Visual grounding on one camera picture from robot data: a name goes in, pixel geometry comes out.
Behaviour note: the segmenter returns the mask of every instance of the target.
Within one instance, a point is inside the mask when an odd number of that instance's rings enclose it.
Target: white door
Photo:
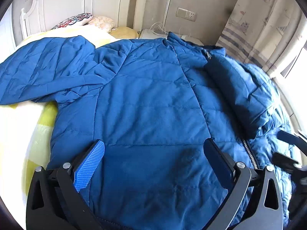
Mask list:
[[[12,5],[0,21],[0,63],[15,52],[16,44],[12,27]]]

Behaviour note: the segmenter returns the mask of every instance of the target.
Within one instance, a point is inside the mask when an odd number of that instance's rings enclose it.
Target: patterned curtain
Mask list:
[[[238,0],[217,45],[272,75],[300,52],[307,40],[306,25],[295,0]]]

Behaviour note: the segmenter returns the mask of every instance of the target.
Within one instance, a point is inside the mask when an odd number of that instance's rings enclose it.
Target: power socket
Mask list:
[[[177,17],[180,17],[186,20],[190,20],[193,22],[196,20],[196,15],[197,14],[195,12],[184,9],[184,8],[180,8],[180,7],[177,9],[177,12],[176,12]]]

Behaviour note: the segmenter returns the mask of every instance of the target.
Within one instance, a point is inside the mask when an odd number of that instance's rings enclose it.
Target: gray wall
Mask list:
[[[162,22],[167,0],[147,0],[143,28]],[[204,44],[216,44],[237,0],[171,0],[165,24],[167,31],[198,38]],[[176,17],[178,7],[197,13],[195,22]]]
[[[25,11],[28,12],[31,4],[32,0],[14,0],[12,3],[12,24],[16,45],[23,41],[20,25],[21,9],[24,7]]]

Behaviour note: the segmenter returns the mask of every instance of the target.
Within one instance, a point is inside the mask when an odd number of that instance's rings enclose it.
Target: blue gripper pad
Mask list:
[[[104,149],[104,142],[98,140],[76,169],[74,186],[78,193],[88,185],[98,164],[103,158]]]

